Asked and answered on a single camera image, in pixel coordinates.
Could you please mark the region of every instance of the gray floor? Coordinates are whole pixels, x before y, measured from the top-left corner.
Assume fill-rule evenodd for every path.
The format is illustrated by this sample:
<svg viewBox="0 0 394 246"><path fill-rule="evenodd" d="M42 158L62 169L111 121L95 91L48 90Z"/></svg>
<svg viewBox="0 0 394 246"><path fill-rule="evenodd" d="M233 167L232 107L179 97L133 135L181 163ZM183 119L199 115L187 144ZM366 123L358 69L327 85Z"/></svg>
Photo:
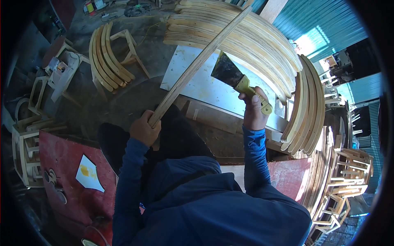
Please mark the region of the gray floor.
<svg viewBox="0 0 394 246"><path fill-rule="evenodd" d="M119 14L121 10L115 8L106 13L108 12L114 13L109 18L115 14L121 15ZM164 20L170 14L171 12L166 10L153 10L142 17L121 16L113 21L111 34L124 29L130 31L137 43L137 54L150 73L151 79L148 79L136 64L125 66L136 79L125 88L118 89L116 94L106 91L109 102L105 102L92 83L90 66L82 63L67 89L82 108L62 96L56 103L52 102L50 99L52 89L47 87L43 100L44 111L55 116L59 122L66 122L70 134L91 140L97 139L97 129L103 122L110 122L128 130L132 122L139 118L145 109L153 109L167 93L160 89L160 83L176 47L162 42L166 29ZM105 24L104 20L97 16L84 16L82 11L77 10L66 36L74 43L73 48L88 56L92 32ZM114 40L111 42L111 47L116 58L123 60L127 52L126 40L123 38ZM191 123L216 156L243 156L241 134L227 133L198 122L191 121Z"/></svg>

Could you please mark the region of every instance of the person's right hand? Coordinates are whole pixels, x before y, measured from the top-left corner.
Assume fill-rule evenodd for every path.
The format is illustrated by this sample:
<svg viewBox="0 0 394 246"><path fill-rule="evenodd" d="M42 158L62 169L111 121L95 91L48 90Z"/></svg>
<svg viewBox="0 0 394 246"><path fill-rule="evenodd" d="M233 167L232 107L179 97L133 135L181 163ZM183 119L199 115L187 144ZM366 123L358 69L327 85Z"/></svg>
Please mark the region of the person's right hand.
<svg viewBox="0 0 394 246"><path fill-rule="evenodd" d="M268 101L266 94L260 87L256 86L255 91ZM261 103L258 96L254 95L252 98L249 98L245 93L240 93L238 98L243 100L246 104L243 117L243 125L246 129L249 131L263 130L266 127L269 115L265 115L261 112Z"/></svg>
<svg viewBox="0 0 394 246"><path fill-rule="evenodd" d="M149 126L148 120L152 115L153 111L146 110L141 118L134 121L130 127L130 137L141 141L147 147L152 146L162 129L162 121L159 121L153 128Z"/></svg>

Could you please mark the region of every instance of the worker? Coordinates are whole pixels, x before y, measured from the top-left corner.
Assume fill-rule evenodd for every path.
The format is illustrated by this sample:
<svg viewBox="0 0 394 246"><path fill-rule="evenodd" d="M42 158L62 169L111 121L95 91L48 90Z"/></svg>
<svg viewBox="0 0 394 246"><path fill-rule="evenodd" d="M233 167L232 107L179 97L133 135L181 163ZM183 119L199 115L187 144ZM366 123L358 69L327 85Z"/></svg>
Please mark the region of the worker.
<svg viewBox="0 0 394 246"><path fill-rule="evenodd" d="M256 92L267 97L263 90ZM112 245L303 245L309 212L276 190L266 161L265 126L258 96L245 101L245 190L219 163L172 105L161 122L145 111L127 133L100 126L104 156L119 175ZM160 148L150 148L160 133Z"/></svg>

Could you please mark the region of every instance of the blue long-sleeve shirt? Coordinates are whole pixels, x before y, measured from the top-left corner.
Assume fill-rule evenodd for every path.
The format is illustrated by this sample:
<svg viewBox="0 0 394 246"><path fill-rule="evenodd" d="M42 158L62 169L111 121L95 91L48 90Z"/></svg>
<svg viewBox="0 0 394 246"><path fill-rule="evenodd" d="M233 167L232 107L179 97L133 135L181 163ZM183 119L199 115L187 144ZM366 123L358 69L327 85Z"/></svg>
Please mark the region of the blue long-sleeve shirt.
<svg viewBox="0 0 394 246"><path fill-rule="evenodd" d="M205 156L158 163L141 194L148 147L131 138L116 191L112 245L302 245L311 226L309 212L270 185L265 130L243 131L246 194L234 189L233 173L222 174L218 162ZM154 202L199 170L216 174L191 180Z"/></svg>

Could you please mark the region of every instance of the yellow cable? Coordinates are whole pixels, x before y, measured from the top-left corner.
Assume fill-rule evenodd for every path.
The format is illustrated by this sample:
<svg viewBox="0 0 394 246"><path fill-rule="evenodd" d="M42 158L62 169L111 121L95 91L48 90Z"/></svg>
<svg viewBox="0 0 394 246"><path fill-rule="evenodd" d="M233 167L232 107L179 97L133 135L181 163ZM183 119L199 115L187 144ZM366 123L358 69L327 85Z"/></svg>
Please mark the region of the yellow cable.
<svg viewBox="0 0 394 246"><path fill-rule="evenodd" d="M165 22L164 22L164 21L160 21L160 22L158 22L158 23L156 23L156 24L154 24L154 25L151 25L151 26L148 28L147 33L145 33L145 37L142 39L142 41L141 41L139 44L136 45L136 47L137 47L138 45L142 44L142 42L145 40L145 38L147 37L147 34L148 34L149 29L150 29L151 27L157 25L157 24L160 24L160 23L165 23Z"/></svg>

